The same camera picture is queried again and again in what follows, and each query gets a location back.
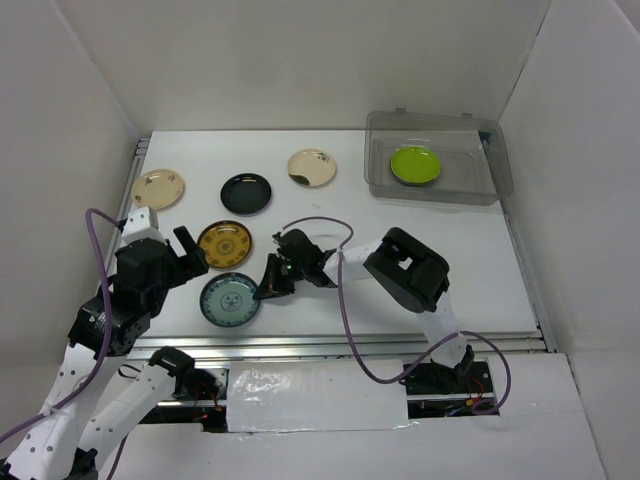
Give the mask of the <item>blue floral plate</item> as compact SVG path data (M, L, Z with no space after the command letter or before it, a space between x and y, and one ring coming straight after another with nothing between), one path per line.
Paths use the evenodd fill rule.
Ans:
M204 318L221 328L249 323L261 302L254 298L256 283L240 272L228 272L211 279L202 289L199 307Z

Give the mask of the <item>lime green plate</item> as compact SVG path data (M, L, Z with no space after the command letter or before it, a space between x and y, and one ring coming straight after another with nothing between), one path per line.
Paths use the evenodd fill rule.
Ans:
M436 180L442 171L441 160L433 151L419 146L405 146L390 158L394 178L405 185L422 186Z

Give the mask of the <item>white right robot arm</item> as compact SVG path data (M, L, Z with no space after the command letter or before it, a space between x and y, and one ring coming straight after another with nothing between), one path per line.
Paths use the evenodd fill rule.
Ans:
M291 295L306 281L337 290L340 316L352 355L363 372L378 384L407 378L428 357L438 385L450 392L470 379L474 352L461 332L449 295L449 264L434 250L399 227L382 239L348 248L344 243L322 250L300 229L274 235L276 251L267 257L254 298L263 301ZM400 307L415 315L429 343L427 352L402 373L389 379L376 376L357 349L349 325L344 287L348 282L374 279Z

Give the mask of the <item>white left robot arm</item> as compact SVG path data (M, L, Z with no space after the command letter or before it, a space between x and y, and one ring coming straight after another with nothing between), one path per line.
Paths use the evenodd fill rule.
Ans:
M135 240L117 251L116 273L80 307L54 385L35 419L20 426L25 436L2 459L2 478L95 479L111 452L158 402L189 397L198 381L214 384L192 357L165 346L123 394L96 409L169 291L209 270L188 229L177 227L174 234L182 256L161 237Z

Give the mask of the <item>clear plastic bin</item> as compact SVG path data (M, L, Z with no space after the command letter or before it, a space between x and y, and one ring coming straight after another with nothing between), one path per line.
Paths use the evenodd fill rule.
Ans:
M440 176L422 186L396 180L390 158L405 146L436 153L441 160ZM372 195L395 200L491 206L513 192L509 158L498 123L404 110L375 111L367 116L364 178Z

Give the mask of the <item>yellow patterned plate brown rim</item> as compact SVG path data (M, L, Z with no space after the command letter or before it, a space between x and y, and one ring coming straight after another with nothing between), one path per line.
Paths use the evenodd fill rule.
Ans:
M248 258L253 239L249 229L243 224L222 220L207 226L200 233L197 245L204 251L210 268L227 270Z

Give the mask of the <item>cream plate with brown motifs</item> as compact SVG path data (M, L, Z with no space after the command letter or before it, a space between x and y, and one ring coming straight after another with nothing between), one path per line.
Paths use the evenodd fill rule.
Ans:
M131 199L137 207L163 210L175 204L185 190L185 181L174 170L155 169L142 174L133 184Z

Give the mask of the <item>black glossy plate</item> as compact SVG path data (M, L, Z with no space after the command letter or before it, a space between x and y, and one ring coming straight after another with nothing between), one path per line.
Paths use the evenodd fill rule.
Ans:
M254 215L264 210L272 199L268 180L255 173L242 173L228 179L221 188L222 205L240 216Z

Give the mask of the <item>cream plate with black patch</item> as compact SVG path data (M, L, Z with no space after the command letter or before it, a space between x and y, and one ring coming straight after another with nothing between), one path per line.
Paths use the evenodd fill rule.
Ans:
M337 173L334 157L321 149L303 149L287 162L287 174L298 185L320 188L330 183Z

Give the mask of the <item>white foil-covered panel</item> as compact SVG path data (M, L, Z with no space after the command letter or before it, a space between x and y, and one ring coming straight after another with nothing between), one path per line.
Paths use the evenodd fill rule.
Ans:
M374 382L354 360L234 363L226 420L233 433L393 430L409 425L405 387Z

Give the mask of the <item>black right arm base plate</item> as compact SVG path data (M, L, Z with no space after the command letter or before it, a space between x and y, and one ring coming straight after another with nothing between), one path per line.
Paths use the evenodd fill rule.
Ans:
M474 362L460 383L446 379L435 364L422 363L400 381L408 395L482 395L494 392L486 361Z

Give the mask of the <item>aluminium front rail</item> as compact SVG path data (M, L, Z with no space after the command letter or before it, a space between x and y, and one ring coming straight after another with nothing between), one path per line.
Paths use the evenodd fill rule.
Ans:
M426 339L411 335L360 335L354 338L363 356L416 357L428 348ZM245 359L332 359L352 354L343 336L293 336L293 337L184 337L139 339L127 359L148 360L158 349L169 346L186 352L192 358L203 361L236 361Z

